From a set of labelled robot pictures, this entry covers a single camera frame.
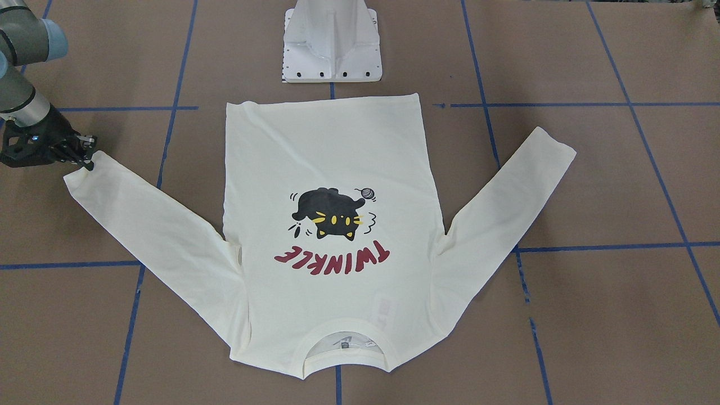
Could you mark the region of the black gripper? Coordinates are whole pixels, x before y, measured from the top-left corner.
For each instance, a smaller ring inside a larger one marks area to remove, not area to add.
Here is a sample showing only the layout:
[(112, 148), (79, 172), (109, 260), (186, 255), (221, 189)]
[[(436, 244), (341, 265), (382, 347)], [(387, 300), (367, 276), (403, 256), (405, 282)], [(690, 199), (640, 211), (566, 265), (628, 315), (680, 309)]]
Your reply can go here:
[(2, 163), (11, 168), (33, 167), (55, 162), (79, 164), (92, 171), (92, 156), (85, 148), (96, 148), (97, 137), (83, 136), (72, 128), (55, 107), (35, 125), (20, 127), (15, 121), (4, 124)]

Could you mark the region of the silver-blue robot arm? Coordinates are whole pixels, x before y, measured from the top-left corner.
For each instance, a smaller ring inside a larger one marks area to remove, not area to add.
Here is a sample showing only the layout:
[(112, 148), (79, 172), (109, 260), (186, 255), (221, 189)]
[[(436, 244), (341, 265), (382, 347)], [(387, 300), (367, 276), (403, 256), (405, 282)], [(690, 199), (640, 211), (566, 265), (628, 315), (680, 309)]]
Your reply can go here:
[(64, 57), (69, 44), (52, 20), (24, 1), (1, 2), (2, 163), (11, 168), (70, 162), (93, 170), (96, 137), (75, 131), (18, 67)]

